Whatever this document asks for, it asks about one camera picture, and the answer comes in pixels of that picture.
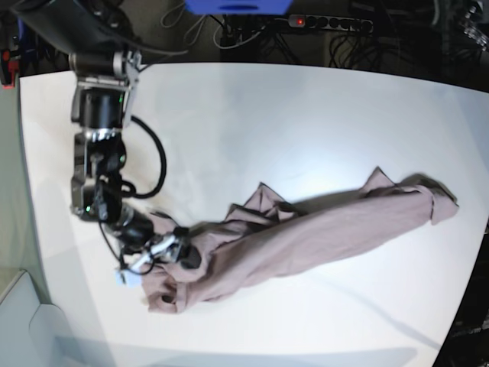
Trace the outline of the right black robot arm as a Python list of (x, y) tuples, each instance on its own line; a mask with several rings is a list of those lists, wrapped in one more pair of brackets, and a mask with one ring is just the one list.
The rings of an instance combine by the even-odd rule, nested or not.
[(105, 241), (117, 240), (112, 254), (121, 275), (144, 276), (155, 265), (200, 266), (188, 231), (157, 233), (153, 222), (128, 204), (139, 198), (124, 180), (125, 126), (137, 122), (131, 108), (143, 70), (143, 53), (164, 51), (144, 44), (117, 1), (9, 1), (7, 8), (44, 41), (66, 54), (76, 75), (71, 121), (74, 137), (71, 210), (95, 222)]

